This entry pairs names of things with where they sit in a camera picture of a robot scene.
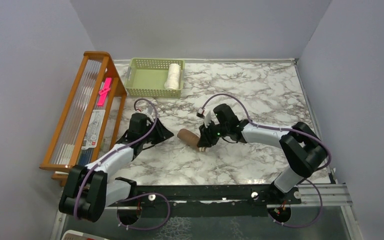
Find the yellow towel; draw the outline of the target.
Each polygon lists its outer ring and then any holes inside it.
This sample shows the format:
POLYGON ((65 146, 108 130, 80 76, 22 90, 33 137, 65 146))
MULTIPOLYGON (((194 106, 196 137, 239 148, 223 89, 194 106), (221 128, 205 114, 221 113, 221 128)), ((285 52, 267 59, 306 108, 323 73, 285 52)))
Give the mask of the yellow towel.
POLYGON ((186 145, 188 145, 189 147, 193 148, 198 152, 209 151, 207 147, 198 147, 198 142, 200 140, 200 137, 185 128, 182 128, 179 130, 179 132, 177 133, 177 137, 186 145))

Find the green plastic basket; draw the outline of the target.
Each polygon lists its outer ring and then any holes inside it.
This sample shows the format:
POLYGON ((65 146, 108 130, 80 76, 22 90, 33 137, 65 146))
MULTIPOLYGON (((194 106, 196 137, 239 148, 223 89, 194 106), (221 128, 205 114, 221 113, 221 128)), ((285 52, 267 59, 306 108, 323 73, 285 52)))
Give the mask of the green plastic basket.
POLYGON ((185 61, 171 58, 132 58, 125 88, 132 97, 180 98, 184 86, 185 61), (177 88, 166 88, 170 65, 176 64, 177 88))

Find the white towel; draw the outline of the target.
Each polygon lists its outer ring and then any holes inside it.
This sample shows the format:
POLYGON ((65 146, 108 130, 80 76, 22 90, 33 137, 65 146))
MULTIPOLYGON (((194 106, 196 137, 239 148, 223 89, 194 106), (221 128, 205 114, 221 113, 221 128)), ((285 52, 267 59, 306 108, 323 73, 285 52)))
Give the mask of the white towel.
POLYGON ((167 78, 164 87, 169 90, 178 90, 180 87, 181 66, 171 63, 168 68, 167 78))

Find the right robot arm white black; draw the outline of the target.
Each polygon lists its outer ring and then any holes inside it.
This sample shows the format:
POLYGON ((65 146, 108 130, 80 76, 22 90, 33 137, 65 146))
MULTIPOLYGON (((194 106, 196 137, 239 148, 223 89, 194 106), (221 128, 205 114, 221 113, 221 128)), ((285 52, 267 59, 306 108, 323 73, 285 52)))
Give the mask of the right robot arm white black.
POLYGON ((276 204, 286 200, 289 191, 309 178, 328 157, 319 138, 303 122, 286 128, 257 127, 248 119, 240 120, 225 103, 215 107, 213 113, 218 123, 212 120, 210 114, 204 117, 196 143, 199 150, 211 148, 219 139, 229 137, 234 142, 269 145, 283 151, 288 167, 279 174, 268 190, 269 199, 276 204))

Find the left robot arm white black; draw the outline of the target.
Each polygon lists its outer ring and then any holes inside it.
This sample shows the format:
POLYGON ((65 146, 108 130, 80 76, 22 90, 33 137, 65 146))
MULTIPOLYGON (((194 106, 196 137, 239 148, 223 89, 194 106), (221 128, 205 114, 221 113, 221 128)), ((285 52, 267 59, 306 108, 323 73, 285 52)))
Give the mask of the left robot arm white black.
POLYGON ((123 177, 110 181, 109 177, 132 162, 145 149, 144 145, 154 147, 173 136, 159 119, 134 113, 128 129, 109 152, 94 162, 71 168, 58 210, 94 223, 106 207, 117 201, 132 205, 137 200, 136 182, 123 177))

